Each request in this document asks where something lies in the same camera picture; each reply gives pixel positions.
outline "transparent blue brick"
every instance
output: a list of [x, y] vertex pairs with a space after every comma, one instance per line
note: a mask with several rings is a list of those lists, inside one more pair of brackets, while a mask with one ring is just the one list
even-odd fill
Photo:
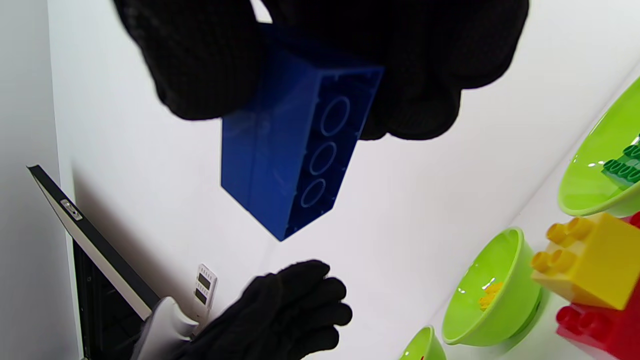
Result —
[[264, 26], [260, 89], [222, 122], [222, 187], [280, 241], [333, 208], [383, 68]]

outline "black glove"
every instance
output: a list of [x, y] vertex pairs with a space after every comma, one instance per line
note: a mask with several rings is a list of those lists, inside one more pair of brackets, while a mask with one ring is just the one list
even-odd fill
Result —
[[242, 297], [182, 349], [180, 360], [300, 360], [338, 345], [351, 321], [344, 284], [307, 261], [255, 278]]
[[[254, 95], [264, 44], [249, 0], [114, 0], [160, 100], [213, 119]], [[529, 0], [263, 0], [273, 21], [385, 66], [362, 139], [425, 140], [458, 116], [462, 89], [509, 67]]]

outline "green stud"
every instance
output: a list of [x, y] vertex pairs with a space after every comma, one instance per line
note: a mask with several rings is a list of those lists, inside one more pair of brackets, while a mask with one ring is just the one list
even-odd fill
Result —
[[640, 170], [635, 170], [633, 172], [631, 172], [631, 174], [629, 174], [627, 176], [627, 180], [629, 180], [632, 183], [637, 183], [638, 181], [640, 181]]
[[620, 177], [627, 177], [629, 174], [631, 174], [636, 168], [634, 167], [630, 167], [629, 165], [625, 165], [624, 167], [620, 168], [620, 171], [618, 171], [618, 176]]

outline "green bowl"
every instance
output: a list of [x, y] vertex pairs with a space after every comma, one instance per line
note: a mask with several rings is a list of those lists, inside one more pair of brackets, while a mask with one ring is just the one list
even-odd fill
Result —
[[433, 326], [425, 327], [413, 337], [400, 360], [447, 360]]
[[[442, 324], [444, 342], [487, 347], [517, 335], [533, 320], [541, 286], [531, 280], [533, 250], [520, 228], [498, 234], [480, 252], [458, 285]], [[480, 299], [492, 284], [502, 283], [485, 311]]]
[[604, 163], [618, 159], [638, 141], [640, 133], [640, 79], [609, 108], [584, 139], [566, 169], [558, 203], [571, 216], [606, 211], [627, 217], [640, 210], [640, 183], [621, 189], [601, 173]]

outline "white surface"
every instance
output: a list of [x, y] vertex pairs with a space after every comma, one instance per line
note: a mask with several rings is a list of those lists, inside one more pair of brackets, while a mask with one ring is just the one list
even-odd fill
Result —
[[[558, 166], [535, 193], [533, 198], [531, 198], [531, 201], [529, 201], [511, 223], [512, 226], [518, 226], [523, 229], [525, 239], [533, 248], [533, 251], [543, 251], [547, 248], [548, 240], [546, 233], [552, 224], [571, 220], [571, 217], [564, 214], [557, 205], [558, 188], [562, 181], [564, 171], [573, 159], [584, 138], [591, 132], [591, 129], [605, 115], [616, 99], [621, 96], [638, 77], [640, 77], [640, 65], [622, 82], [602, 111], [593, 117], [593, 121], [587, 128], [587, 131], [575, 142], [571, 151], [559, 162]], [[513, 346], [514, 344], [489, 348], [476, 348], [464, 345], [456, 345], [453, 347], [445, 346], [447, 358], [448, 360], [591, 359], [577, 347], [569, 344], [556, 334], [556, 314], [561, 307], [567, 304], [567, 301], [561, 297], [555, 294], [549, 295], [548, 302], [543, 302], [544, 306], [541, 306], [540, 318], [531, 324], [531, 332], [515, 346]], [[447, 304], [444, 304], [429, 321], [436, 328], [440, 339], [442, 339], [442, 321], [446, 310]]]
[[256, 273], [327, 261], [355, 317], [312, 358], [394, 359], [640, 58], [639, 20], [635, 0], [533, 1], [513, 66], [447, 134], [360, 143], [335, 209], [277, 243], [219, 186], [220, 123], [159, 104], [111, 3], [50, 1], [62, 187], [160, 296], [189, 304], [210, 266], [213, 315]]
[[59, 178], [46, 0], [0, 2], [0, 49], [0, 357], [77, 360], [64, 230], [25, 167]]

